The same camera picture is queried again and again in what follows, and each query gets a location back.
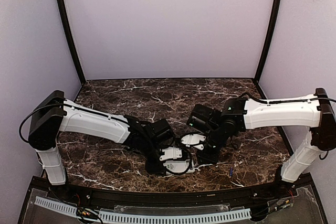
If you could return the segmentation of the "white remote control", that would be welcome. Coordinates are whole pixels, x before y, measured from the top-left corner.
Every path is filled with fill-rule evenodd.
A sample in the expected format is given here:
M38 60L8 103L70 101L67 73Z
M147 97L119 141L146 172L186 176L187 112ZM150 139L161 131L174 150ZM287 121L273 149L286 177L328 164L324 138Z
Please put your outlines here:
M189 159L185 161L166 161L163 164L169 171L172 171L174 173L182 173L185 170L187 170L187 173L193 173L195 172L194 168L194 162L190 161Z

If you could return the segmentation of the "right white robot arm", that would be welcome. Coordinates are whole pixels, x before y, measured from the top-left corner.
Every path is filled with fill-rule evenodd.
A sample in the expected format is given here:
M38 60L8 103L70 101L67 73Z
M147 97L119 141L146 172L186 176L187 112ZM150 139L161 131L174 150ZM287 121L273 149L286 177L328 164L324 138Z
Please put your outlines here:
M198 133L182 137L197 148L199 164L216 164L220 150L239 132L269 126L306 126L309 131L294 154L278 169L277 180L293 184L323 152L335 149L335 113L323 88L304 97L261 100L245 92L228 99L222 111L197 104L187 124Z

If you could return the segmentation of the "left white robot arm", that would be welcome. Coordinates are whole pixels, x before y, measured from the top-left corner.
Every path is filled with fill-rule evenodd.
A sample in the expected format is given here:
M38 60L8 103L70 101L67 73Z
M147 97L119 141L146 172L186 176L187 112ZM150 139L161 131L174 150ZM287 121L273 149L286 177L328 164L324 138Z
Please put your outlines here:
M185 148L164 141L176 136L165 119L154 123L129 115L113 115L74 103L55 90L21 122L30 120L29 134L21 139L28 143L40 158L51 185L67 182L67 172L57 146L60 132L74 132L100 137L140 152L145 158L145 170L151 175L184 175L193 171L192 154Z

